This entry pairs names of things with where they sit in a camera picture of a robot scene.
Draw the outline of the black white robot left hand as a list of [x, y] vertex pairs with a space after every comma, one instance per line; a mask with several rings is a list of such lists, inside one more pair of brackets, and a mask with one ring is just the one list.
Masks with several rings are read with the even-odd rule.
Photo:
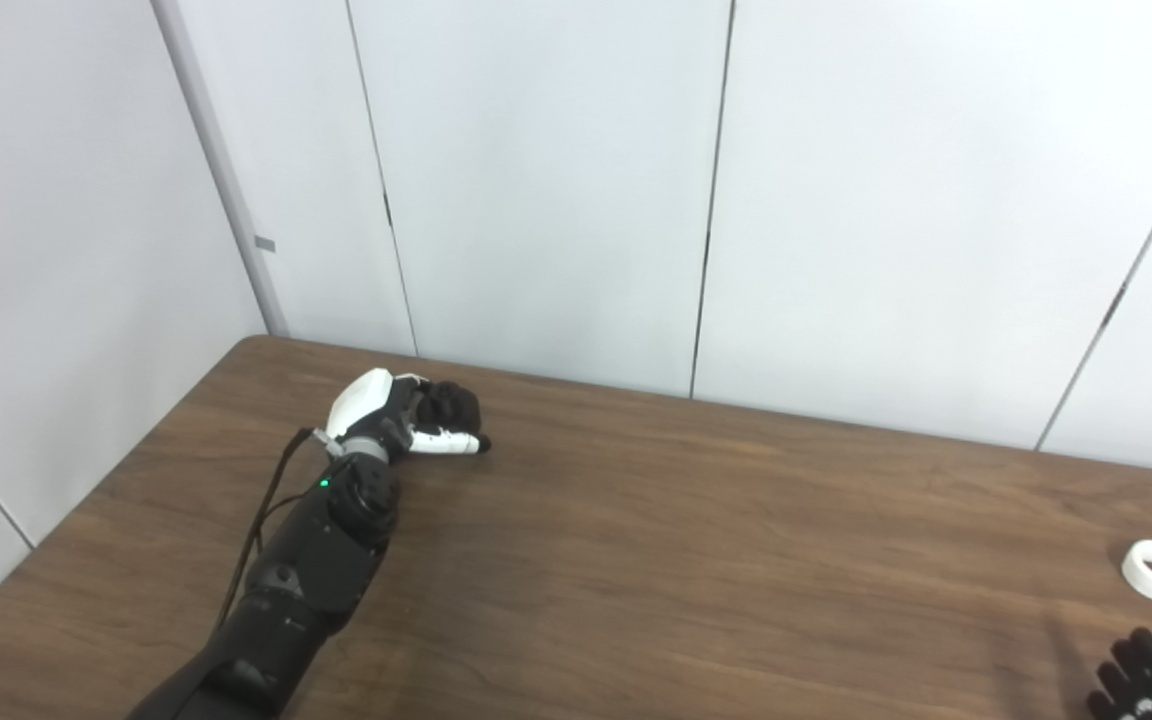
[[475, 393], [457, 382], [434, 382], [416, 374], [374, 367], [335, 397], [325, 429], [314, 435], [329, 457], [353, 454], [393, 462], [407, 454], [467, 456], [486, 454]]

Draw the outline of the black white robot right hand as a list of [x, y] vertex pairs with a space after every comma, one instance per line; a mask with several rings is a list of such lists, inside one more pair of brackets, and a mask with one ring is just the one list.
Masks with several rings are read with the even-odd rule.
[[1138, 626], [1112, 643], [1096, 679], [1100, 687], [1085, 697], [1093, 719], [1152, 719], [1152, 630]]

